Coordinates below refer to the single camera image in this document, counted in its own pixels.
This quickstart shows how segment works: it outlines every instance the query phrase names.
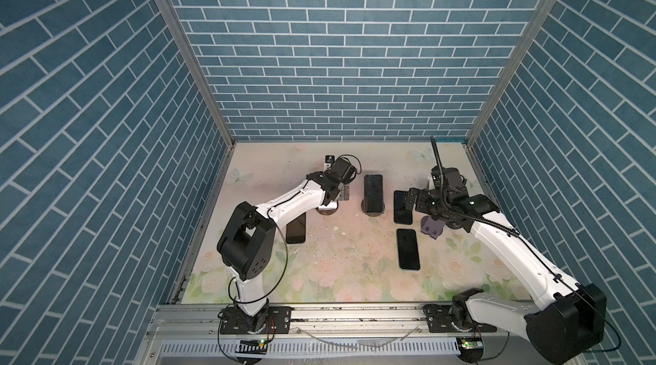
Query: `black smartphone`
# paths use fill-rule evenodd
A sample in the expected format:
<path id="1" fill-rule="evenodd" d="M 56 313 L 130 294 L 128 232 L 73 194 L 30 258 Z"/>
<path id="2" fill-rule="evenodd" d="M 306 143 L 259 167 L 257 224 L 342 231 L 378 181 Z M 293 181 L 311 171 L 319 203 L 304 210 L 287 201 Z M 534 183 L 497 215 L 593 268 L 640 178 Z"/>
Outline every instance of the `black smartphone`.
<path id="1" fill-rule="evenodd" d="M 287 223 L 287 244 L 303 244 L 305 242 L 305 213 Z"/>
<path id="2" fill-rule="evenodd" d="M 397 224 L 412 224 L 412 210 L 406 210 L 407 191 L 394 191 L 394 222 Z"/>
<path id="3" fill-rule="evenodd" d="M 382 213 L 385 210 L 385 203 L 382 200 L 381 174 L 365 176 L 365 198 L 362 209 L 365 213 Z"/>
<path id="4" fill-rule="evenodd" d="M 396 244 L 399 249 L 399 267 L 402 270 L 419 271 L 416 232 L 412 229 L 396 229 Z"/>

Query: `black cable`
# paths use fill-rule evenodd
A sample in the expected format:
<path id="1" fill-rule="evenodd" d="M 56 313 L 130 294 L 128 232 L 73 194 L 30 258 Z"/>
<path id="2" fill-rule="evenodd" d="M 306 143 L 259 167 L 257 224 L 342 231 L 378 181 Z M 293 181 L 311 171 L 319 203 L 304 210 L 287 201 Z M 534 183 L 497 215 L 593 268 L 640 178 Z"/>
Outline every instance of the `black cable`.
<path id="1" fill-rule="evenodd" d="M 237 301 L 237 298 L 233 297 L 230 294 L 230 285 L 232 284 L 233 280 L 237 280 L 237 277 L 232 277 L 232 279 L 228 283 L 228 297 L 232 300 L 232 302 L 234 304 L 252 304 L 252 303 L 257 303 L 258 301 L 262 301 L 264 298 L 267 298 L 269 295 L 271 295 L 271 293 L 273 291 L 275 291 L 275 288 L 277 288 L 278 285 L 280 284 L 280 282 L 283 280 L 283 277 L 285 276 L 285 271 L 287 271 L 287 264 L 289 263 L 289 248 L 287 248 L 287 241 L 285 240 L 285 236 L 283 235 L 283 232 L 280 230 L 280 227 L 278 227 L 278 224 L 276 222 L 274 222 L 274 224 L 275 224 L 275 228 L 278 230 L 278 233 L 280 234 L 280 237 L 283 238 L 283 244 L 285 245 L 285 266 L 283 267 L 282 274 L 280 275 L 280 278 L 278 279 L 278 281 L 275 283 L 274 287 L 269 292 L 267 292 L 262 297 L 259 297 L 258 299 L 254 299 L 252 301 Z"/>
<path id="2" fill-rule="evenodd" d="M 592 308 L 592 310 L 593 310 L 597 315 L 599 315 L 600 317 L 603 318 L 603 321 L 604 321 L 606 324 L 608 324 L 608 326 L 611 327 L 611 329 L 612 329 L 613 332 L 615 333 L 615 336 L 617 337 L 617 345 L 614 346 L 613 348 L 609 348 L 609 349 L 594 349 L 594 350 L 590 350 L 590 351 L 583 351 L 583 353 L 607 353 L 607 352 L 613 352 L 613 351 L 618 350 L 619 347 L 622 346 L 622 338 L 620 337 L 619 332 L 617 332 L 617 329 L 615 329 L 615 327 L 614 327 L 614 326 L 613 326 L 613 325 L 612 325 L 612 324 L 606 319 L 605 315 L 602 315 L 599 311 L 597 311 L 597 309 L 596 309 L 592 304 L 590 304 L 590 303 L 588 302 L 588 300 L 586 300 L 585 298 L 583 298 L 578 292 L 576 292 L 572 287 L 570 287 L 567 283 L 565 283 L 565 281 L 562 280 L 562 276 L 561 276 L 560 274 L 556 274 L 556 273 L 554 273 L 553 270 L 551 269 L 551 267 L 549 267 L 549 266 L 544 262 L 544 260 L 538 256 L 538 254 L 533 250 L 533 248 L 532 248 L 531 246 L 529 246 L 529 244 L 528 244 L 523 238 L 521 238 L 520 232 L 519 232 L 517 229 L 511 228 L 511 227 L 506 227 L 506 226 L 504 226 L 503 224 L 499 224 L 499 223 L 497 223 L 497 222 L 493 222 L 493 221 L 488 220 L 488 219 L 483 218 L 483 217 L 476 217 L 475 215 L 469 215 L 469 214 L 465 214 L 465 213 L 460 213 L 460 212 L 457 212 L 457 211 L 454 211 L 453 209 L 451 209 L 451 205 L 450 205 L 450 204 L 447 202 L 447 200 L 446 200 L 446 192 L 445 192 L 445 184 L 444 184 L 444 171 L 443 171 L 442 162 L 441 162 L 441 160 L 440 160 L 440 158 L 439 158 L 438 146 L 437 146 L 437 143 L 436 143 L 436 141 L 435 141 L 435 137 L 431 136 L 430 144 L 431 144 L 431 146 L 432 146 L 432 148 L 433 148 L 433 154 L 435 155 L 435 161 L 436 161 L 436 163 L 437 163 L 437 165 L 438 165 L 438 172 L 439 172 L 439 186 L 440 186 L 440 187 L 439 187 L 439 191 L 440 191 L 440 197 L 441 197 L 441 200 L 442 200 L 442 203 L 443 203 L 443 208 L 444 208 L 444 210 L 445 210 L 448 214 L 450 214 L 450 215 L 454 215 L 454 216 L 456 216 L 456 217 L 460 217 L 460 218 L 463 218 L 463 219 L 472 220 L 472 221 L 479 222 L 479 223 L 483 223 L 483 224 L 488 224 L 488 225 L 490 225 L 490 226 L 492 226 L 492 227 L 494 227 L 494 228 L 497 228 L 497 229 L 502 230 L 503 232 L 505 232 L 506 234 L 508 234 L 508 235 L 510 235 L 510 236 L 513 236 L 513 237 L 515 237 L 515 238 L 519 238 L 520 241 L 526 246 L 526 248 L 528 248 L 529 251 L 533 254 L 533 256 L 534 256 L 535 258 L 537 258 L 537 260 L 538 260 L 540 263 L 542 263 L 542 265 L 545 266 L 546 270 L 547 270 L 551 275 L 553 275 L 553 280 L 554 280 L 554 281 L 560 281 L 562 284 L 565 285 L 565 287 L 569 288 L 570 291 L 572 291 L 572 293 L 574 293 L 576 296 L 578 296 L 578 298 L 580 298 L 580 299 L 583 300 L 586 304 L 588 304 L 588 305 L 590 306 L 590 308 Z M 501 352 L 498 353 L 496 356 L 494 356 L 493 358 L 489 358 L 489 359 L 494 359 L 494 358 L 498 357 L 499 355 L 501 355 L 502 352 L 503 352 L 503 349 L 502 349 Z"/>
<path id="3" fill-rule="evenodd" d="M 229 306 L 230 306 L 230 304 L 226 305 L 225 308 L 222 309 L 221 311 L 219 311 L 219 313 L 218 313 L 218 318 L 220 319 L 220 321 L 218 323 L 218 330 L 217 330 L 217 345 L 218 345 L 219 351 L 221 351 L 221 353 L 227 359 L 230 359 L 231 361 L 237 362 L 238 364 L 242 364 L 242 361 L 238 360 L 236 356 L 233 358 L 233 357 L 229 356 L 228 354 L 226 354 L 225 351 L 223 351 L 223 347 L 221 346 L 221 327 L 223 327 L 223 318 L 225 317 L 225 312 L 228 310 Z"/>
<path id="4" fill-rule="evenodd" d="M 304 189 L 304 188 L 308 185 L 308 182 L 309 182 L 309 180 L 305 182 L 305 185 L 303 185 L 303 188 L 302 188 L 302 189 Z M 277 206 L 279 206 L 279 205 L 282 205 L 282 204 L 284 204 L 284 203 L 290 201 L 292 198 L 298 196 L 298 195 L 301 193 L 302 189 L 300 189 L 299 191 L 297 191 L 292 197 L 288 198 L 287 200 L 281 201 L 280 203 L 277 203 L 276 205 L 273 205 L 273 206 L 269 207 L 269 209 L 266 211 L 266 212 L 267 212 L 267 217 L 268 217 L 268 218 L 271 218 L 271 217 L 269 216 L 269 213 L 271 212 L 271 209 L 272 209 L 272 208 L 277 207 Z M 275 222 L 275 220 L 273 220 L 273 222 L 274 222 L 274 224 L 275 224 L 275 228 L 276 228 L 276 230 L 278 230 L 278 233 L 280 234 L 280 237 L 283 239 L 283 244 L 285 245 L 285 266 L 283 267 L 283 272 L 280 274 L 280 278 L 278 279 L 278 281 L 275 283 L 274 287 L 273 287 L 269 292 L 267 292 L 267 293 L 266 293 L 265 295 L 263 295 L 262 297 L 260 297 L 260 298 L 258 298 L 258 299 L 254 299 L 254 300 L 252 300 L 252 301 L 237 301 L 237 298 L 236 298 L 236 297 L 233 297 L 233 296 L 230 294 L 230 285 L 232 284 L 232 281 L 233 281 L 233 280 L 235 280 L 235 281 L 237 280 L 237 277 L 232 277 L 232 279 L 231 279 L 230 282 L 228 283 L 228 297 L 232 300 L 232 302 L 233 302 L 234 304 L 252 304 L 252 303 L 257 303 L 258 301 L 262 301 L 264 298 L 267 298 L 269 295 L 271 295 L 271 293 L 272 293 L 273 291 L 275 291 L 275 288 L 278 287 L 278 285 L 280 284 L 280 282 L 283 280 L 283 277 L 285 276 L 285 271 L 287 271 L 287 264 L 289 263 L 289 248 L 287 247 L 287 240 L 285 239 L 285 236 L 283 235 L 282 230 L 280 230 L 280 227 L 278 227 L 278 224 Z"/>
<path id="5" fill-rule="evenodd" d="M 561 280 L 561 279 L 559 279 L 559 280 L 565 285 L 565 287 L 568 287 L 568 288 L 570 289 L 570 291 L 572 291 L 572 292 L 573 292 L 574 294 L 576 294 L 579 298 L 581 298 L 586 304 L 588 304 L 588 305 L 590 306 L 590 308 L 592 308 L 592 310 L 593 310 L 594 312 L 596 312 L 597 315 L 599 315 L 600 317 L 602 317 L 602 318 L 603 318 L 603 321 L 604 321 L 606 324 L 608 324 L 609 327 L 611 327 L 611 329 L 613 330 L 613 332 L 615 333 L 615 336 L 616 336 L 616 338 L 617 338 L 617 345 L 615 345 L 615 346 L 612 347 L 612 348 L 609 348 L 609 349 L 591 349 L 591 350 L 589 350 L 589 351 L 583 351 L 583 353 L 584 353 L 584 354 L 596 354 L 596 353 L 604 353 L 604 352 L 613 352 L 613 351 L 617 351 L 617 350 L 619 349 L 619 347 L 622 346 L 622 337 L 619 336 L 619 332 L 617 332 L 617 329 L 615 329 L 615 327 L 614 327 L 614 326 L 613 326 L 613 325 L 612 325 L 612 324 L 606 319 L 605 315 L 601 315 L 601 313 L 600 313 L 599 311 L 597 311 L 597 309 L 596 309 L 592 304 L 590 304 L 590 303 L 588 302 L 587 299 L 583 298 L 583 296 L 581 296 L 578 292 L 576 292 L 572 287 L 570 287 L 569 285 L 567 285 L 563 280 Z"/>
<path id="6" fill-rule="evenodd" d="M 337 158 L 347 157 L 347 156 L 350 156 L 350 157 L 356 159 L 357 160 L 357 165 L 360 166 L 360 171 L 356 172 L 356 175 L 362 173 L 362 163 L 360 163 L 360 159 L 358 159 L 356 156 L 353 156 L 353 155 L 340 155 L 340 156 L 337 156 Z"/>

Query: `floral mat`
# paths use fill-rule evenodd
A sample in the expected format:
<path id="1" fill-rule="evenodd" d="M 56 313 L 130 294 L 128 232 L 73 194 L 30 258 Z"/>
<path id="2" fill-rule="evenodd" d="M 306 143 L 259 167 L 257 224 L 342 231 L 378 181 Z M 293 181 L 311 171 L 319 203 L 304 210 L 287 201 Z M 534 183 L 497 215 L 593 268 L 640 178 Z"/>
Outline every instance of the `floral mat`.
<path id="1" fill-rule="evenodd" d="M 444 166 L 457 167 L 468 180 L 469 194 L 482 193 L 463 146 L 438 143 L 438 148 Z M 350 199 L 340 201 L 336 213 L 307 212 L 306 242 L 289 245 L 287 272 L 269 296 L 271 302 L 442 301 L 470 287 L 482 287 L 502 298 L 530 298 L 504 263 L 464 230 L 445 227 L 434 240 L 421 233 L 423 215 L 417 212 L 413 225 L 394 223 L 394 191 L 428 183 L 435 165 L 429 142 L 238 143 L 182 303 L 230 301 L 226 291 L 230 274 L 216 247 L 236 205 L 243 201 L 257 205 L 278 197 L 306 174 L 321 170 L 324 156 L 341 154 L 357 156 L 363 172 L 350 185 Z M 369 217 L 360 208 L 363 176 L 369 173 L 383 176 L 385 212 L 379 217 Z M 417 232 L 419 271 L 399 268 L 398 228 Z M 263 274 L 266 290 L 274 286 L 284 262 L 284 244 L 276 234 Z"/>

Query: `metal grille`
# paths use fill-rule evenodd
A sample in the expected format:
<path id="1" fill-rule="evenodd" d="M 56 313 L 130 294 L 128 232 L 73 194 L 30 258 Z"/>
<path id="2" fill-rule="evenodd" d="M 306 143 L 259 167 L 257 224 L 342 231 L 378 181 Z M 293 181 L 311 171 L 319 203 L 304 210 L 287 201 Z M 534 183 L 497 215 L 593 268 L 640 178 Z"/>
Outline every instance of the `metal grille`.
<path id="1" fill-rule="evenodd" d="M 309 359 L 309 358 L 332 358 L 336 356 L 363 356 L 376 353 L 385 355 L 436 355 L 436 354 L 460 354 L 456 345 L 455 337 L 422 337 L 412 340 L 395 341 L 381 347 L 371 345 L 372 339 L 355 338 L 331 338 L 330 342 L 341 346 L 326 344 L 310 338 L 284 338 L 273 341 L 268 345 L 267 358 L 271 359 Z M 249 353 L 258 348 L 235 341 L 221 342 L 223 350 L 231 356 L 240 352 L 240 357 L 261 357 L 261 354 Z M 202 357 L 221 356 L 216 341 L 207 339 L 190 339 L 181 341 L 164 341 L 160 356 L 165 357 Z"/>

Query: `brick wall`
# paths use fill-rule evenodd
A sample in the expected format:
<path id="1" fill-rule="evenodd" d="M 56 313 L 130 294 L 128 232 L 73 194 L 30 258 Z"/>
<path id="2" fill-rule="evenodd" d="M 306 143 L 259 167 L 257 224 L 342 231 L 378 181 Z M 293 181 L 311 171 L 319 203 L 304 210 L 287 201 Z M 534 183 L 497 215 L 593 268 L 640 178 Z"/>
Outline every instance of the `brick wall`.
<path id="1" fill-rule="evenodd" d="M 0 0 L 0 364 L 134 359 L 223 151 L 152 0 Z"/>
<path id="2" fill-rule="evenodd" d="M 462 141 L 537 3 L 172 1 L 236 138 L 267 141 Z"/>
<path id="3" fill-rule="evenodd" d="M 625 345 L 590 363 L 655 361 L 655 12 L 558 0 L 474 146 L 511 221 L 606 293 Z"/>

